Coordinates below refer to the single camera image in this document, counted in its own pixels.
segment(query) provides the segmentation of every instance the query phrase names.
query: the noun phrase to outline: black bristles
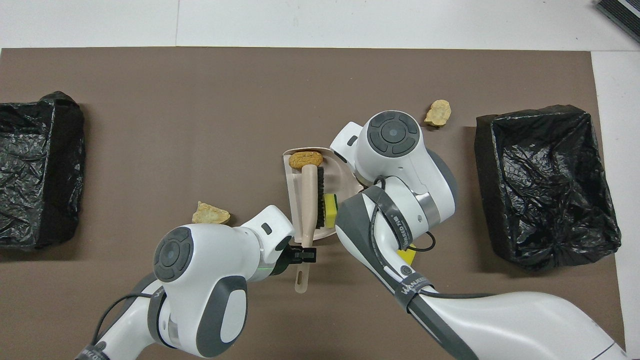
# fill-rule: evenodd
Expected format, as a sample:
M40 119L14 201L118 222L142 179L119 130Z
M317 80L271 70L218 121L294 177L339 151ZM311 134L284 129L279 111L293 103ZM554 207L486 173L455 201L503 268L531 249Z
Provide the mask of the black bristles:
M318 219L316 229L324 226L324 168L318 167Z

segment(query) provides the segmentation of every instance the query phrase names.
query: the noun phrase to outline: brush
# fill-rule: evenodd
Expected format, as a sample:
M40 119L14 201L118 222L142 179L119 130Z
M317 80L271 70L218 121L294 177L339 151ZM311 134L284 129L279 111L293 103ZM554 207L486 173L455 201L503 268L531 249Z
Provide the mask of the brush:
M302 247L311 247L315 230L324 226L324 169L318 167L321 163L322 154L319 152L302 151L289 158L289 165L292 168L301 169ZM294 285L296 292L305 293L308 282L309 263L299 264Z

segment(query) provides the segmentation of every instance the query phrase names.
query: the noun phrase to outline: black garbage bag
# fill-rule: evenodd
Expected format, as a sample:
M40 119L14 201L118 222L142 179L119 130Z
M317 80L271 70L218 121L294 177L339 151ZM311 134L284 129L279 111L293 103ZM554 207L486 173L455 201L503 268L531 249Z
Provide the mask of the black garbage bag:
M84 116L62 92L0 104L0 248L71 239L84 176Z
M590 114L556 105L479 117L475 151L500 257L541 270L594 263L620 247Z

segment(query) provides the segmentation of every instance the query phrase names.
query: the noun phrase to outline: brown surface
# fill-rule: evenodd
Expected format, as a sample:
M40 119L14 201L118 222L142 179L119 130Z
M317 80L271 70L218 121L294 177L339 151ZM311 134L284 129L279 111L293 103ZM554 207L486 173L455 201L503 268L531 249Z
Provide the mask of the brown surface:
M613 257L531 276L493 254L473 153L480 115L572 104L597 120L589 53L3 49L0 102L54 90L87 118L81 223L62 246L0 253L2 359L72 359L198 200L229 210L235 225L268 204L288 213L284 150L328 146L347 121L381 110L423 119L436 99L451 103L451 119L423 131L457 177L460 205L416 269L444 292L559 295L623 343ZM293 290L293 268L249 285L246 328L220 359L450 358L335 236L321 244L306 294ZM140 359L194 357L154 345Z

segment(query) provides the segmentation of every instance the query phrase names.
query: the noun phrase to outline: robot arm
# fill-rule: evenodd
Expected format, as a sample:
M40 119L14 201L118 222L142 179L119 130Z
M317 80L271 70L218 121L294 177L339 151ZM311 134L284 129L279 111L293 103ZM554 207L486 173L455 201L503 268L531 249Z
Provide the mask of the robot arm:
M408 116L384 111L364 127L350 123L332 143L357 178L372 185L340 206L336 232L349 253L456 359L626 359L595 322L563 299L531 292L439 294L397 255L451 216L456 197L449 169L425 150Z
M170 231L154 256L154 273L77 360L134 360L152 343L199 357L228 349L246 321L246 283L314 262L315 249L289 246L293 227L268 206L239 227L189 224Z

